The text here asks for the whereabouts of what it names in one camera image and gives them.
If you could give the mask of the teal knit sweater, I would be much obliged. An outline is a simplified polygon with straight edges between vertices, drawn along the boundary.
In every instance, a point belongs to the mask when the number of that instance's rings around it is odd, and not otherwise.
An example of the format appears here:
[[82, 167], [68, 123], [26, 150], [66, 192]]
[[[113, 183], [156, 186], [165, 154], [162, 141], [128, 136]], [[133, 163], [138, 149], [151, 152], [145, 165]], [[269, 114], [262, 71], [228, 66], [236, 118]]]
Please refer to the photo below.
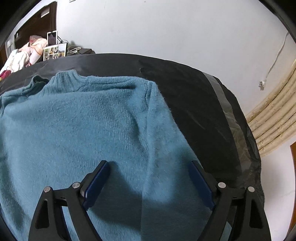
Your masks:
[[17, 240], [46, 186], [101, 160], [111, 173], [88, 214], [103, 240], [197, 240], [211, 211], [189, 178], [195, 159], [152, 81], [71, 70], [1, 95], [1, 215]]

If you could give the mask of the beige curtain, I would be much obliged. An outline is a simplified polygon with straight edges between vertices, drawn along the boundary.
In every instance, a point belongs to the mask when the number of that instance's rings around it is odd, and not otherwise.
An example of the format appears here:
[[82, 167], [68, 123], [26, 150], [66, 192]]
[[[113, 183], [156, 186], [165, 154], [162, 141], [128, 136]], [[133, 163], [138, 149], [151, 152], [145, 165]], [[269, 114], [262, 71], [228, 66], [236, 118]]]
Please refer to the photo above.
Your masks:
[[246, 116], [264, 157], [295, 135], [295, 63], [280, 83]]

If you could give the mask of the pile of pink white bedding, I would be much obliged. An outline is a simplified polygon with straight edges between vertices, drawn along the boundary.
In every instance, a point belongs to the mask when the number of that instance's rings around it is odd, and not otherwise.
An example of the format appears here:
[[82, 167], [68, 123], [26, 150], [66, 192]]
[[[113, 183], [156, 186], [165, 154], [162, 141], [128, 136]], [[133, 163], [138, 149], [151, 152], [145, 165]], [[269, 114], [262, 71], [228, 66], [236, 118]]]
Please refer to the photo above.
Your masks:
[[39, 61], [43, 55], [43, 50], [48, 46], [48, 40], [37, 35], [30, 36], [29, 42], [20, 49], [15, 49], [10, 53], [7, 61], [1, 69], [1, 81], [12, 73], [32, 66]]

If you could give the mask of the white tablet device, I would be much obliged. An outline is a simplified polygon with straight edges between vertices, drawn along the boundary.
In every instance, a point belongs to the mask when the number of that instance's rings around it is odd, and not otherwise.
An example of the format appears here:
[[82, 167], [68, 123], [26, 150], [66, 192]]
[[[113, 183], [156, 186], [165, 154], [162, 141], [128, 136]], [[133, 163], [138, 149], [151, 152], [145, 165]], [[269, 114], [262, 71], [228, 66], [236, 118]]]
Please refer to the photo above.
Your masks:
[[57, 31], [51, 31], [47, 33], [47, 41], [48, 41], [48, 46], [53, 46], [57, 44]]

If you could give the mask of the dark wooden headboard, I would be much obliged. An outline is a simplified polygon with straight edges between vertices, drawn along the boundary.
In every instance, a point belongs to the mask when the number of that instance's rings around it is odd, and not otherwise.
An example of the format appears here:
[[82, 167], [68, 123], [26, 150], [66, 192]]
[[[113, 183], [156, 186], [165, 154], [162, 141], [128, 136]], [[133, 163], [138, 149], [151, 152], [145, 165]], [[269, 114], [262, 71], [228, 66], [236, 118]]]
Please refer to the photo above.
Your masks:
[[57, 2], [54, 1], [30, 17], [14, 35], [15, 48], [20, 49], [32, 35], [46, 39], [48, 32], [56, 30], [56, 12]]

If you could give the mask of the photo collage frame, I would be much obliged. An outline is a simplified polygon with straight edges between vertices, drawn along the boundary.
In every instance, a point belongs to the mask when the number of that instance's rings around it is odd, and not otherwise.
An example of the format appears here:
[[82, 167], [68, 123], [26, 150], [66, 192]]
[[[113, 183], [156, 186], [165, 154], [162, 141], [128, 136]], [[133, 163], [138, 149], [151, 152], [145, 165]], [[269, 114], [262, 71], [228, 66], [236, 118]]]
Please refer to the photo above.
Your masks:
[[67, 54], [67, 43], [51, 45], [43, 49], [43, 61], [65, 57]]

